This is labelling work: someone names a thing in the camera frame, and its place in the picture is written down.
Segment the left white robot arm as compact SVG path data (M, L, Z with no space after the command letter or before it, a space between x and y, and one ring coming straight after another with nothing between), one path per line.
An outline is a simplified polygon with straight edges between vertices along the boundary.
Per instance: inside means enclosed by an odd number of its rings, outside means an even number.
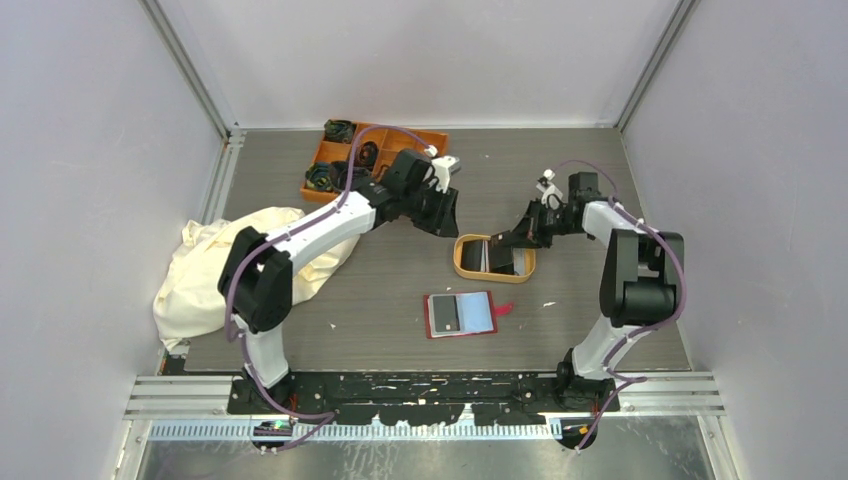
M225 332L242 348L257 405L285 412L292 397L282 324L294 304L296 274L331 248L400 217L437 237L457 237L451 179L460 169L455 156L404 149L381 177L350 178L333 202L303 218L268 233L253 227L237 233L218 290Z

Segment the tan oval tray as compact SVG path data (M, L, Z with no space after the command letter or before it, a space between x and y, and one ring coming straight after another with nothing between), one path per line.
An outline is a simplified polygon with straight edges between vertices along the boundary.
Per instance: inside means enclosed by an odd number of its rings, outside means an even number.
M512 250L513 274L492 272L488 261L489 235L465 234L454 243L452 261L455 272L469 280L488 281L505 284L526 282L536 270L534 250Z

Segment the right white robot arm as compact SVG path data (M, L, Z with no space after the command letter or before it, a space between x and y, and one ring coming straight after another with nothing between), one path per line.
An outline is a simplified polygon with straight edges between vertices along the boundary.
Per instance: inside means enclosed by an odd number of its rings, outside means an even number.
M538 180L541 192L519 223L492 236L497 249L541 249L554 237L584 234L606 249L599 285L600 317L558 364L553 390L567 410L609 398L621 376L617 364L639 339L675 322L687 299L685 243L681 234L657 230L603 194L598 176L573 173L565 197L553 171Z

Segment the red card holder wallet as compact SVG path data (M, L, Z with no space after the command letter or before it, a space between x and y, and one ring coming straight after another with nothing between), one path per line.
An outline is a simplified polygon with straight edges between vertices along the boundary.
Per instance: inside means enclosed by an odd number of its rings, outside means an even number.
M458 333L435 335L432 332L430 297L434 295L454 295L456 297L460 320L460 331ZM491 291L448 292L425 295L423 297L423 309L426 337L428 339L443 339L497 333L499 318L511 314L514 303L496 305Z

